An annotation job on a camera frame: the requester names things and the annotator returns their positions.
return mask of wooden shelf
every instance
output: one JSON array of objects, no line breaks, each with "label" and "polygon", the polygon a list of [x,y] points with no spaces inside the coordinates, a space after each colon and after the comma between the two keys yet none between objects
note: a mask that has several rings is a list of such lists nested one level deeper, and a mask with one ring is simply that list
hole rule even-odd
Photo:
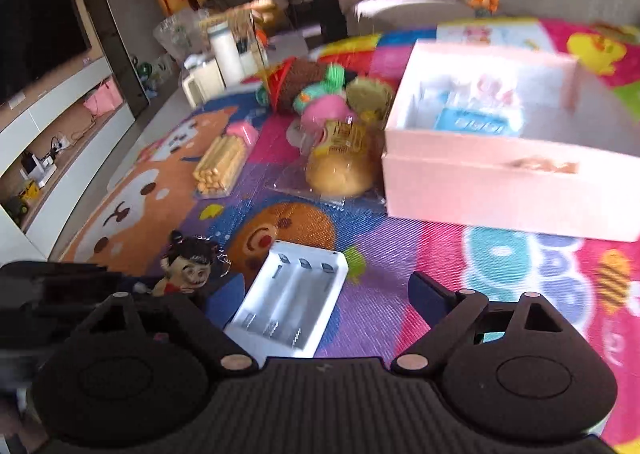
[{"label": "wooden shelf", "polygon": [[60,178],[64,176],[67,169],[73,164],[76,158],[80,155],[82,150],[89,144],[89,142],[95,137],[96,134],[100,131],[100,129],[117,113],[121,108],[123,108],[125,104],[123,103],[117,109],[108,112],[100,117],[95,119],[95,125],[89,129],[82,138],[80,138],[73,147],[68,147],[59,154],[56,159],[56,171],[53,173],[53,176],[50,177],[47,184],[44,185],[40,190],[40,196],[34,202],[32,202],[29,207],[29,212],[25,216],[20,225],[20,229],[23,232],[27,232],[31,223],[33,222],[36,215],[38,215],[38,211],[43,206],[44,202],[49,197],[52,190],[55,188],[56,183],[60,181]]}]

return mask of open box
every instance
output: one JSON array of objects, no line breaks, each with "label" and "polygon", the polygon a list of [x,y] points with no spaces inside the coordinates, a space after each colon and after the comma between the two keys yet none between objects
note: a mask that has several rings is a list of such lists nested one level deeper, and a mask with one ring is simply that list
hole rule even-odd
[{"label": "open box", "polygon": [[[428,92],[474,69],[517,76],[520,137],[432,129],[443,104]],[[569,55],[419,40],[385,139],[390,217],[614,241],[640,233],[640,127]]]}]

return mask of white drawer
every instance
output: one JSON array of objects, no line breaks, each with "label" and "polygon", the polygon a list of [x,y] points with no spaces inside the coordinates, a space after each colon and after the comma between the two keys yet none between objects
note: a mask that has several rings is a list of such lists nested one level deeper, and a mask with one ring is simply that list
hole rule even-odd
[{"label": "white drawer", "polygon": [[30,106],[31,117],[40,131],[68,109],[75,101],[82,98],[92,87],[100,84],[111,74],[106,58],[100,58],[82,71],[76,72],[57,87]]},{"label": "white drawer", "polygon": [[27,237],[45,257],[49,257],[82,193],[133,121],[125,104],[82,150],[40,208]]},{"label": "white drawer", "polygon": [[0,132],[0,175],[38,135],[38,127],[26,110]]}]

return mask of doll face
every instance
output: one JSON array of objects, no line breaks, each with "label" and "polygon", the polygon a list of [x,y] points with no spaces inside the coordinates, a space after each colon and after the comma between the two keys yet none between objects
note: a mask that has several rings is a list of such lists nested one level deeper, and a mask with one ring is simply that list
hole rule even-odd
[{"label": "doll face", "polygon": [[200,264],[184,257],[177,257],[167,265],[169,281],[179,286],[181,291],[193,291],[203,287],[209,280],[210,273],[210,264]]}]

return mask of bottle lid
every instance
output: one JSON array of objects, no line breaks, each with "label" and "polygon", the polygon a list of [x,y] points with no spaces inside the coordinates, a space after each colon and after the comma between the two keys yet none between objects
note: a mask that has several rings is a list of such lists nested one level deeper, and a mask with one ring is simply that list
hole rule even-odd
[{"label": "bottle lid", "polygon": [[220,35],[225,31],[229,30],[229,22],[221,22],[220,24],[215,24],[214,26],[210,26],[207,28],[207,35]]}]

